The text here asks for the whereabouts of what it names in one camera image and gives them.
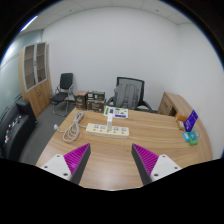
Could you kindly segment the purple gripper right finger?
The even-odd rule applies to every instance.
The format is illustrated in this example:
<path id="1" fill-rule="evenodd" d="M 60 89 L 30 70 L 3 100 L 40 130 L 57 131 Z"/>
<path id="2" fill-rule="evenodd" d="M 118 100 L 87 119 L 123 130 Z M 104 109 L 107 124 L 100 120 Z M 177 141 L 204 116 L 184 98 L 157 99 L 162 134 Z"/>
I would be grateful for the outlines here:
<path id="1" fill-rule="evenodd" d="M 132 144 L 131 153 L 143 185 L 148 185 L 181 170 L 181 167 L 167 155 L 157 155 L 137 144 Z"/>

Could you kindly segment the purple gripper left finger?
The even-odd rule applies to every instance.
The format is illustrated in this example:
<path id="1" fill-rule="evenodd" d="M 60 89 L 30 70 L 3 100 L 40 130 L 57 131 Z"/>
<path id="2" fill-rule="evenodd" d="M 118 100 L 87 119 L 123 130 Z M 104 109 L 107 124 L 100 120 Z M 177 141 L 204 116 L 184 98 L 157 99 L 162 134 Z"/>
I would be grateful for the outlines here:
<path id="1" fill-rule="evenodd" d="M 90 154 L 90 144 L 86 144 L 65 155 L 56 154 L 41 168 L 65 180 L 79 184 Z"/>

